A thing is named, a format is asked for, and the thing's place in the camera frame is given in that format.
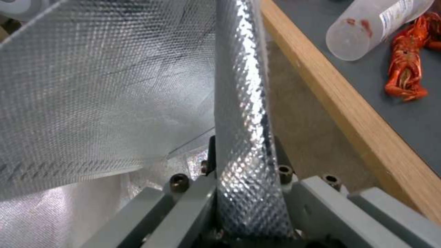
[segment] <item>hex bolt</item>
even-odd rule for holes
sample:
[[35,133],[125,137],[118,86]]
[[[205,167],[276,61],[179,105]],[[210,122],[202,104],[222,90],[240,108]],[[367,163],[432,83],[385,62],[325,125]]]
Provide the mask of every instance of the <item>hex bolt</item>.
[[322,180],[325,181],[329,186],[333,187],[337,191],[340,191],[341,188],[341,180],[340,178],[332,175],[332,174],[324,174]]
[[281,184],[289,184],[292,180],[292,168],[287,165],[279,165],[279,176]]
[[174,174],[170,178],[170,190],[173,193],[184,193],[190,186],[190,181],[185,174]]
[[205,175],[205,174],[207,174],[207,170],[208,170],[208,161],[202,160],[201,161],[201,173]]

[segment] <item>gray table surface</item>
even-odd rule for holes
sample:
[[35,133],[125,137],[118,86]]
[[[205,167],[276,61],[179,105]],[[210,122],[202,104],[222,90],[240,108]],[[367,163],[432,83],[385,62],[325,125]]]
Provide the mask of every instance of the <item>gray table surface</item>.
[[352,2],[350,0],[273,0],[293,23],[328,58],[346,80],[372,105],[410,147],[441,176],[441,53],[421,51],[422,86],[429,96],[403,103],[384,92],[390,62],[390,41],[358,61],[334,57],[325,42],[329,26]]

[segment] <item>cooked crayfish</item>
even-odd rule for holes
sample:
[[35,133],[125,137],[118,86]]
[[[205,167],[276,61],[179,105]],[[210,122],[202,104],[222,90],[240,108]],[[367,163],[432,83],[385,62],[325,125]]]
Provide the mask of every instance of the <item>cooked crayfish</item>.
[[392,41],[392,62],[389,81],[385,90],[389,95],[404,101],[420,99],[428,95],[420,85],[421,60],[419,50],[423,47],[441,50],[441,18],[428,12],[415,23],[398,33]]

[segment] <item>wooden edge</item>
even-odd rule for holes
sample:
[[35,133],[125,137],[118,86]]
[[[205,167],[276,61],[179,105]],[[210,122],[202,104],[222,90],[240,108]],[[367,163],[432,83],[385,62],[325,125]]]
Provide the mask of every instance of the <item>wooden edge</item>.
[[0,26],[0,43],[4,41],[9,34]]
[[382,188],[441,224],[440,178],[272,0],[262,0],[261,4],[265,27]]

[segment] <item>foil film sheet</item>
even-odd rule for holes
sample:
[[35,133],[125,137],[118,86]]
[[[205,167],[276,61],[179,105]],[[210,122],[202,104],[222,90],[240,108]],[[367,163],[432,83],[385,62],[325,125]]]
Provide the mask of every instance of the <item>foil film sheet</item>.
[[151,167],[212,129],[214,13],[62,0],[4,41],[0,199]]
[[0,248],[81,247],[145,187],[175,173],[195,179],[206,145],[134,172],[78,182],[0,202]]
[[217,0],[218,214],[237,236],[292,236],[276,169],[258,1]]

